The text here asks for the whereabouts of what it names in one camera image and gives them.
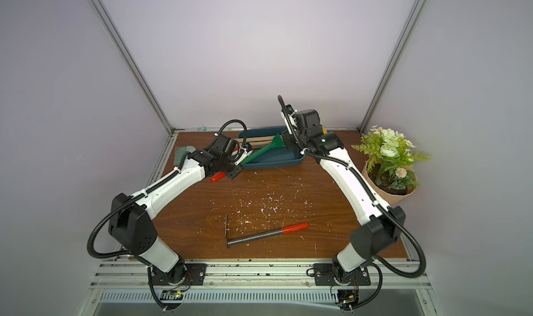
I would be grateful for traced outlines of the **green tool red grip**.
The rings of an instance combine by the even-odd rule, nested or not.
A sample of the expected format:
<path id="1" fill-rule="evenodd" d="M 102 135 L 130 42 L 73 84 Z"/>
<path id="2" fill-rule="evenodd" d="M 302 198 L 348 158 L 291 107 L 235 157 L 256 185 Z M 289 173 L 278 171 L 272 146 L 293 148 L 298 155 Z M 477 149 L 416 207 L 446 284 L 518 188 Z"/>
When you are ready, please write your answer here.
<path id="1" fill-rule="evenodd" d="M 283 148 L 285 146 L 283 138 L 280 134 L 276 134 L 272 137 L 272 140 L 268 144 L 265 145 L 265 147 L 259 149 L 257 152 L 252 153 L 251 155 L 247 155 L 243 160 L 241 160 L 240 165 L 246 165 L 247 163 L 253 161 L 254 159 L 257 159 L 259 156 L 264 155 L 265 153 L 269 152 L 270 150 L 276 149 L 276 148 Z M 210 181 L 215 183 L 222 178 L 226 177 L 226 173 L 219 172 L 215 174 L 213 177 L 210 178 Z"/>

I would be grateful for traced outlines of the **wooden handle small hoe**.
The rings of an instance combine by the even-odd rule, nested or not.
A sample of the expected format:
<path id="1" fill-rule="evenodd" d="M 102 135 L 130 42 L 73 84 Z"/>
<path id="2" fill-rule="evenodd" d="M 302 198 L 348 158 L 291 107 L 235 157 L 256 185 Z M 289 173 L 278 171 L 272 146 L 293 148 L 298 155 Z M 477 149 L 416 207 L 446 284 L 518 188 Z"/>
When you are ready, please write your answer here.
<path id="1" fill-rule="evenodd" d="M 274 136 L 252 137 L 252 138 L 247 138 L 247 141 L 249 143 L 270 142 L 273 140 L 273 138 Z"/>

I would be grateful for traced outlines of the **grey tool red grip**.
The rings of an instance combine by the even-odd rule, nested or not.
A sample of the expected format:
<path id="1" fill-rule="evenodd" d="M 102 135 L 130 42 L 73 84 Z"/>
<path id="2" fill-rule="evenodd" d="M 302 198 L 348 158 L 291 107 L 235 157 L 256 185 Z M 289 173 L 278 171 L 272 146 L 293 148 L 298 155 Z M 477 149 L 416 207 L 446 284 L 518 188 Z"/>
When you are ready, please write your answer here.
<path id="1" fill-rule="evenodd" d="M 235 246 L 235 245 L 249 244 L 250 242 L 253 242 L 253 241 L 259 241 L 259 240 L 262 240 L 262 239 L 265 239 L 265 238 L 271 238 L 271 237 L 280 236 L 280 235 L 283 235 L 283 234 L 291 234 L 291 233 L 294 233 L 294 232 L 297 232 L 297 231 L 307 230 L 308 228 L 309 228 L 309 224 L 308 223 L 298 223 L 298 224 L 293 224 L 293 225 L 290 225 L 290 226 L 287 226 L 287 227 L 281 227 L 281 228 L 272 229 L 272 230 L 269 230 L 269 231 L 263 231 L 263 232 L 252 234 L 252 235 L 249 235 L 249 236 L 243 236 L 243 237 L 240 237 L 240 238 L 228 239 L 228 237 L 227 237 L 227 233 L 228 233 L 228 217 L 226 217 L 225 218 L 225 230 L 224 230 L 225 238 L 226 238 L 226 247 L 229 248 L 229 247 L 232 247 L 232 246 Z"/>

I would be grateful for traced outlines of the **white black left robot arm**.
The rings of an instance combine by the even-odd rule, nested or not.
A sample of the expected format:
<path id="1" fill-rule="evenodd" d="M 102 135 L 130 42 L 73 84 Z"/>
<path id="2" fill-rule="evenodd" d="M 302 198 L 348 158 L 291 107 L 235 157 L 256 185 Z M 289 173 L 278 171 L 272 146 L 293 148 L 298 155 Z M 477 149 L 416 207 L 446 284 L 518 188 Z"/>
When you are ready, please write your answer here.
<path id="1" fill-rule="evenodd" d="M 133 256 L 141 263 L 162 274 L 168 284 L 185 280 L 185 262 L 158 235 L 154 218 L 174 199 L 205 178 L 222 173 L 230 180 L 242 171 L 242 163 L 253 152 L 243 131 L 241 141 L 223 135 L 222 131 L 205 148 L 178 148 L 174 168 L 150 186 L 132 195 L 124 193 L 112 201 L 110 213 L 92 230 L 87 241 L 87 253 L 95 259 Z M 95 249 L 99 232 L 108 233 L 122 246 L 119 252 L 103 253 Z"/>

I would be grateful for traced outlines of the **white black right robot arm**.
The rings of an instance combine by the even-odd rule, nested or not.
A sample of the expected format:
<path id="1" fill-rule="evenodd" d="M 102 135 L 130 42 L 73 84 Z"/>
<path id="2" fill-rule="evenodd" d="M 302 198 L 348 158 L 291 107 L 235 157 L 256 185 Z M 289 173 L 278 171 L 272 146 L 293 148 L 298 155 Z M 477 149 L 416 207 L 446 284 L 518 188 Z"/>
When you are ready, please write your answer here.
<path id="1" fill-rule="evenodd" d="M 349 244 L 334 258 L 332 273 L 340 284 L 352 280 L 358 270 L 381 262 L 400 277 L 416 278 L 426 271 L 427 260 L 415 237 L 404 227 L 405 212 L 391 207 L 362 176 L 337 134 L 325 132 L 317 111 L 297 111 L 278 97 L 289 142 L 305 156 L 312 157 L 334 180 L 351 205 L 359 228 L 351 233 Z M 393 266 L 379 255 L 405 236 L 415 248 L 419 265 L 413 272 Z"/>

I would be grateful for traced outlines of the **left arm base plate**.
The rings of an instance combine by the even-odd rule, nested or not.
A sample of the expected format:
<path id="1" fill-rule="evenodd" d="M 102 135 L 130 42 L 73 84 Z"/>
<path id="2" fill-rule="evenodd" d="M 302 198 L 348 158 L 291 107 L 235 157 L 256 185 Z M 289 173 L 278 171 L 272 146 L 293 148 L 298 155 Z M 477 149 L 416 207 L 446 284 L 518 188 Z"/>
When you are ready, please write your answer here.
<path id="1" fill-rule="evenodd" d="M 170 272 L 163 272 L 157 267 L 148 267 L 149 278 L 153 285 L 203 285 L 207 265 L 205 263 L 177 264 Z"/>

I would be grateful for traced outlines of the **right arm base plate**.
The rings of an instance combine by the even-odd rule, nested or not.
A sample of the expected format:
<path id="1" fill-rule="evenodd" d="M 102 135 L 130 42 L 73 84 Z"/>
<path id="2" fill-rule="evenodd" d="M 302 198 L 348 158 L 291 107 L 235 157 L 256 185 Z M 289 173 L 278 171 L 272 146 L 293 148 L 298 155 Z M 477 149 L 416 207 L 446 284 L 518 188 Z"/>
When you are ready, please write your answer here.
<path id="1" fill-rule="evenodd" d="M 351 272 L 344 271 L 332 263 L 315 263 L 306 271 L 308 277 L 315 280 L 317 286 L 370 286 L 371 280 L 366 268 L 356 268 Z"/>

